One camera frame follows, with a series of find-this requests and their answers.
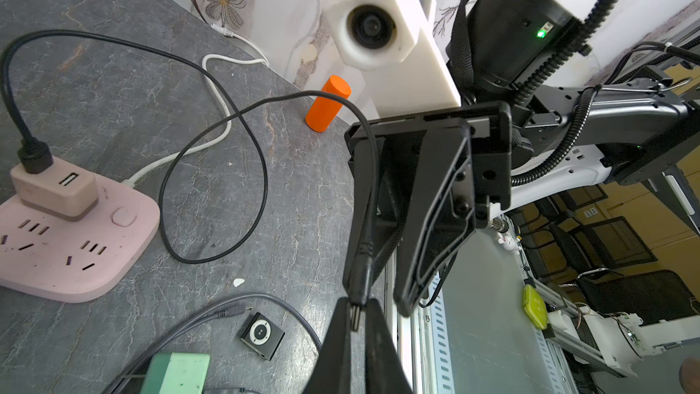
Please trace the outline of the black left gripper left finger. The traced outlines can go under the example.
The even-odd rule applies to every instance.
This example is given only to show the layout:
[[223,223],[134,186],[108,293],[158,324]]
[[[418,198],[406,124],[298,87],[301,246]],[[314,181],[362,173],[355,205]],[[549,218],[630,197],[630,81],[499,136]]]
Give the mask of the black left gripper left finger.
[[351,390],[351,305],[337,301],[317,363],[304,394],[340,394]]

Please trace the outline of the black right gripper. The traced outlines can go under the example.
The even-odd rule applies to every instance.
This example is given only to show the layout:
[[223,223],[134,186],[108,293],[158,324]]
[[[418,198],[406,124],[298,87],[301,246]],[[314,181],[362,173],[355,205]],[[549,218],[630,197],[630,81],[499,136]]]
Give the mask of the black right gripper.
[[495,101],[369,125],[376,146],[348,142],[355,195],[343,285],[351,305],[365,306],[397,249],[393,299],[409,317],[468,229],[510,206],[512,113]]

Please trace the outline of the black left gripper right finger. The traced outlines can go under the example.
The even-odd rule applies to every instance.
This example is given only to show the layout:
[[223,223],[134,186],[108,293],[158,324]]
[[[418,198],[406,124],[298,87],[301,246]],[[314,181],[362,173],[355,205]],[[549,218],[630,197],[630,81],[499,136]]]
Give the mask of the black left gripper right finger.
[[366,366],[368,394],[412,394],[392,335],[377,299],[366,305]]

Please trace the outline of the black mp3 player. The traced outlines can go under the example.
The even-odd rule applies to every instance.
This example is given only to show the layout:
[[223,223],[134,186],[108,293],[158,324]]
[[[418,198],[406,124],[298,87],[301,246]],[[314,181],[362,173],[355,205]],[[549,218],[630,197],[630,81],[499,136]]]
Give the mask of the black mp3 player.
[[260,312],[252,315],[239,333],[240,341],[267,361],[273,359],[284,336],[284,330]]

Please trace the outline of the beige usb charger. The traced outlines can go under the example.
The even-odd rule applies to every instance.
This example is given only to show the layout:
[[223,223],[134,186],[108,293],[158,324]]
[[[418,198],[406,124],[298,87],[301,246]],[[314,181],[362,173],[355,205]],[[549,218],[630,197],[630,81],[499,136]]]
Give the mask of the beige usb charger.
[[42,173],[18,165],[10,176],[23,204],[67,221],[81,220],[100,198],[94,173],[59,158]]

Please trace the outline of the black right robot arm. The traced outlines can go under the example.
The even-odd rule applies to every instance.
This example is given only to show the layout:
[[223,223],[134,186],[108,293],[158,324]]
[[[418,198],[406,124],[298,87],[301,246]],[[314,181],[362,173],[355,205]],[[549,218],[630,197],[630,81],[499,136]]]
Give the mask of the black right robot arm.
[[361,71],[378,118],[346,133],[355,214],[344,286],[356,309],[390,258],[394,301],[410,315],[433,275],[489,218],[583,186],[568,160],[596,156],[595,182],[636,184],[699,142],[699,105],[645,70],[627,82],[554,88],[549,76],[618,0],[579,20],[554,0],[461,0],[440,49],[434,0],[327,0],[346,65]]

